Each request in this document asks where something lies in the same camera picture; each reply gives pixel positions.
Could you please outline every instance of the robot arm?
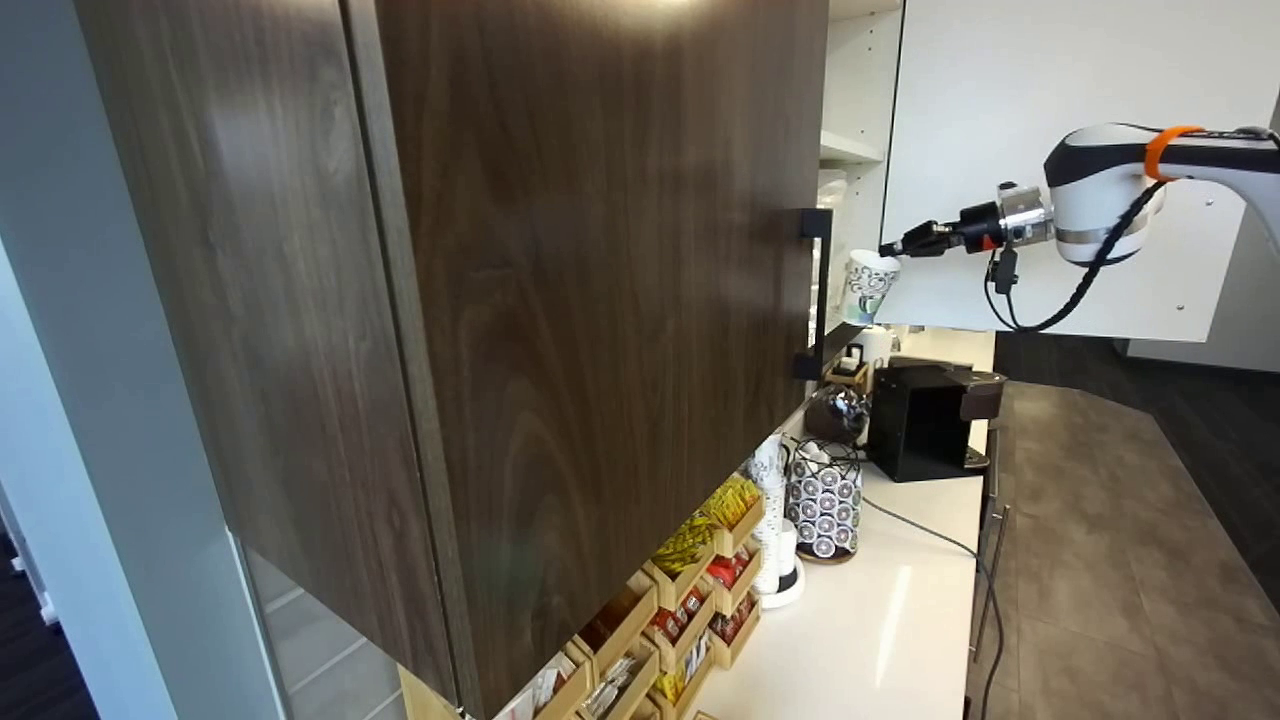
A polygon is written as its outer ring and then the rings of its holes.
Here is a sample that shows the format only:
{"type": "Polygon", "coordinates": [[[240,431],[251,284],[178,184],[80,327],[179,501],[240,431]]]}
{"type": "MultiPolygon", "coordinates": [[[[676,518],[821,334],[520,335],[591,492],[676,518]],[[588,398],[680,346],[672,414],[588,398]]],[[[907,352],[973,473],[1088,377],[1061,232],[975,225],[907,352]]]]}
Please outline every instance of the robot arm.
{"type": "MultiPolygon", "coordinates": [[[[1280,141],[1259,128],[1141,128],[1097,125],[1065,137],[1046,160],[1052,211],[1035,189],[1006,184],[994,203],[966,210],[959,222],[928,222],[881,255],[939,255],[948,248],[994,254],[1048,242],[1057,227],[1068,266],[1093,266],[1112,225],[1154,180],[1212,180],[1242,193],[1280,242],[1280,141]]],[[[1135,218],[1109,261],[1127,261],[1147,222],[1135,218]]]]}

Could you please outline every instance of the cabinet door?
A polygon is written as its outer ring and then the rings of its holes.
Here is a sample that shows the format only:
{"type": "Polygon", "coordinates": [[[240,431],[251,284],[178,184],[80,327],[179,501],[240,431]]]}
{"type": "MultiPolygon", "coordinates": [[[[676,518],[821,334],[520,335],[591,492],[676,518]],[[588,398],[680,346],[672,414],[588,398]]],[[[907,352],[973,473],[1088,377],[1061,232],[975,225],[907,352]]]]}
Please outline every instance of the cabinet door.
{"type": "Polygon", "coordinates": [[[802,405],[825,6],[378,16],[429,485],[453,497],[475,693],[504,699],[802,405]]]}
{"type": "Polygon", "coordinates": [[[455,693],[342,6],[80,22],[229,525],[455,693]]]}

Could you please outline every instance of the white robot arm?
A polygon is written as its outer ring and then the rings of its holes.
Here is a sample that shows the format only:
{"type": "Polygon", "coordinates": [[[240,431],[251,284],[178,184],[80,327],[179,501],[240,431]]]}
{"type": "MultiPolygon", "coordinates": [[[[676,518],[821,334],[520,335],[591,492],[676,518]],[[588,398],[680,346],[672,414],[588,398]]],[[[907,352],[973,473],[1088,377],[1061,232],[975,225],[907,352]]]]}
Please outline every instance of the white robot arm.
{"type": "Polygon", "coordinates": [[[1015,248],[1057,235],[1061,255],[1088,271],[1052,321],[1033,324],[1033,334],[1040,334],[1079,303],[1106,266],[1122,266],[1141,254],[1135,232],[1147,222],[1147,199],[1168,180],[1212,180],[1242,193],[1266,218],[1272,242],[1280,245],[1275,133],[1097,125],[1065,137],[1048,154],[1046,184],[1052,210],[1035,189],[1000,184],[994,203],[966,210],[959,222],[928,222],[905,242],[881,245],[881,255],[939,255],[948,248],[994,254],[983,288],[1010,297],[1010,288],[1015,284],[1015,248]]]}

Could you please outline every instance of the wooden cabinet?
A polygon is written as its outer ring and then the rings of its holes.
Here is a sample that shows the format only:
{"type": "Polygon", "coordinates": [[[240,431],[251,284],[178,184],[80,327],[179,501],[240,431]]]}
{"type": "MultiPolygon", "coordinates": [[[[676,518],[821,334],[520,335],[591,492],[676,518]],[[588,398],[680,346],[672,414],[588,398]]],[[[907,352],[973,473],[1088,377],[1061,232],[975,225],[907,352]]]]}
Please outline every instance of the wooden cabinet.
{"type": "Polygon", "coordinates": [[[244,545],[497,714],[802,399],[825,6],[80,6],[244,545]]]}

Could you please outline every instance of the floor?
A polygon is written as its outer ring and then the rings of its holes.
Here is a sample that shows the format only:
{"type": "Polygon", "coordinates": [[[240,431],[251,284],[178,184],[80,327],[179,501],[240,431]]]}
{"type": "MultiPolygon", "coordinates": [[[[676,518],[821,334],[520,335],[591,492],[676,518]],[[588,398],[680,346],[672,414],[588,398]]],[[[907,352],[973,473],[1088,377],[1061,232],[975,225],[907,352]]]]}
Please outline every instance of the floor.
{"type": "Polygon", "coordinates": [[[983,638],[967,717],[1280,717],[1280,385],[1097,340],[1011,335],[998,364],[1040,385],[1011,385],[1000,416],[1010,643],[983,714],[1000,631],[983,638]]]}
{"type": "Polygon", "coordinates": [[[39,624],[26,578],[10,574],[11,545],[0,533],[0,717],[10,720],[93,720],[98,710],[77,656],[55,630],[39,624]]]}

